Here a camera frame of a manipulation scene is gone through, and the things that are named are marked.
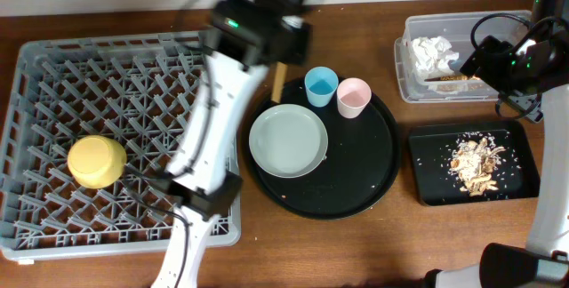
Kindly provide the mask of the light blue plastic cup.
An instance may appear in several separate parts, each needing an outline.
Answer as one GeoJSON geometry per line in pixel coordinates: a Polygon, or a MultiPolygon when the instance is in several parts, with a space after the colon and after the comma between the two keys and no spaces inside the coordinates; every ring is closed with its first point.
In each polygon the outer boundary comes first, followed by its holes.
{"type": "Polygon", "coordinates": [[[304,85],[308,102],[314,107],[322,108],[332,99],[339,78],[330,68],[315,67],[305,75],[304,85]]]}

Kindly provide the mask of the grey round plate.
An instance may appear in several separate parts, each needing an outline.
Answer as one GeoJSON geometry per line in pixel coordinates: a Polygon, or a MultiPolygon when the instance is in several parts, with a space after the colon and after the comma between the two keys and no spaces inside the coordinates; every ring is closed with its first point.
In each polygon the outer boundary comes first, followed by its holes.
{"type": "Polygon", "coordinates": [[[255,119],[248,146],[264,172],[294,179],[314,171],[325,160],[328,133],[323,121],[308,108],[280,104],[255,119]]]}

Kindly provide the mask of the yellow plastic bowl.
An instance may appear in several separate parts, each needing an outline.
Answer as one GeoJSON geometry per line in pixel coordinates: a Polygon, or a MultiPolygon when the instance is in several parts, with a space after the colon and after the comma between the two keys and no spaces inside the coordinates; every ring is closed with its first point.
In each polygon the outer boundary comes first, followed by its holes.
{"type": "Polygon", "coordinates": [[[69,150],[68,169],[85,188],[105,188],[124,172],[127,155],[117,141],[99,135],[78,140],[69,150]]]}

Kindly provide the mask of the wooden chopstick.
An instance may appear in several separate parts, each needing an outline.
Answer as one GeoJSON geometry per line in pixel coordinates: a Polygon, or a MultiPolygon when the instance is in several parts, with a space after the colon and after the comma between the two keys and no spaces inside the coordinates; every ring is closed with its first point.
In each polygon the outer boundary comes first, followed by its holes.
{"type": "Polygon", "coordinates": [[[271,92],[271,101],[276,104],[278,104],[282,98],[282,91],[285,84],[286,72],[287,72],[287,65],[282,62],[278,62],[276,64],[276,72],[271,92]]]}

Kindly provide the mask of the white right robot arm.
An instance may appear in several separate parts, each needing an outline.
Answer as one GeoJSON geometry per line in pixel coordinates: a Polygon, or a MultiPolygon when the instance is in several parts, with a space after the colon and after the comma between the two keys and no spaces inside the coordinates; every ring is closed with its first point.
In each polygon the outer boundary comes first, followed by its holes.
{"type": "Polygon", "coordinates": [[[544,115],[541,185],[524,248],[488,244],[478,264],[429,271],[423,287],[566,287],[568,285],[568,0],[533,0],[517,44],[470,40],[461,67],[509,97],[533,96],[544,115]]]}

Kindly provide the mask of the pink plastic cup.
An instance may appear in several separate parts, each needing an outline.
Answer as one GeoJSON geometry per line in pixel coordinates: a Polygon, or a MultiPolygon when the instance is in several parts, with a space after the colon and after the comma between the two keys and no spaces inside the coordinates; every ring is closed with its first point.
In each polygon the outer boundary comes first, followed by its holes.
{"type": "Polygon", "coordinates": [[[352,119],[359,116],[370,102],[372,91],[364,80],[351,77],[340,82],[336,95],[340,115],[352,119]]]}

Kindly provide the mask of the gold snack wrapper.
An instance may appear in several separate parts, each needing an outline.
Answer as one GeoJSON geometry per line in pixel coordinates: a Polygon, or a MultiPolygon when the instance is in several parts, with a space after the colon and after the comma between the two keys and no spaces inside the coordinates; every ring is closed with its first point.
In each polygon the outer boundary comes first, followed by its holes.
{"type": "Polygon", "coordinates": [[[425,79],[425,82],[443,82],[443,81],[468,81],[468,80],[481,80],[477,76],[466,76],[466,75],[451,75],[451,76],[439,76],[425,79]]]}

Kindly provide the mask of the white paper napkin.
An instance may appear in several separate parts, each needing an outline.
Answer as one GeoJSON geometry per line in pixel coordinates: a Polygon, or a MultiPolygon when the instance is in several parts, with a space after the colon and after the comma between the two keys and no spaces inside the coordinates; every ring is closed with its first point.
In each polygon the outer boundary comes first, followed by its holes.
{"type": "Polygon", "coordinates": [[[454,71],[450,64],[460,58],[452,44],[442,36],[413,39],[409,43],[409,53],[414,74],[422,80],[451,76],[454,71]]]}

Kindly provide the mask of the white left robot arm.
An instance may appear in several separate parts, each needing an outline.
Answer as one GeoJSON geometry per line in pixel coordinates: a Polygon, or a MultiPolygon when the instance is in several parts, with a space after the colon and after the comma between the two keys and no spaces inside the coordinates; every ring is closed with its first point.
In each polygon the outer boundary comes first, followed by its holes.
{"type": "Polygon", "coordinates": [[[274,63],[301,64],[311,26],[306,0],[220,0],[200,33],[204,60],[182,142],[166,166],[177,196],[172,233],[155,287],[194,287],[213,226],[242,185],[226,155],[251,97],[274,63]]]}

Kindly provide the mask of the food scraps and rice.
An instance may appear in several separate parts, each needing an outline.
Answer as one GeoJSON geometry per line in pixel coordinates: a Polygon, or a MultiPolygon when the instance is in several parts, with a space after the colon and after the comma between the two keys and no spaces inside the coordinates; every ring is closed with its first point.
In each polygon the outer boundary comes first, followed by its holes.
{"type": "Polygon", "coordinates": [[[497,175],[502,164],[504,146],[497,145],[490,134],[467,135],[459,139],[448,163],[448,173],[460,184],[460,192],[469,196],[483,196],[499,190],[497,175]]]}

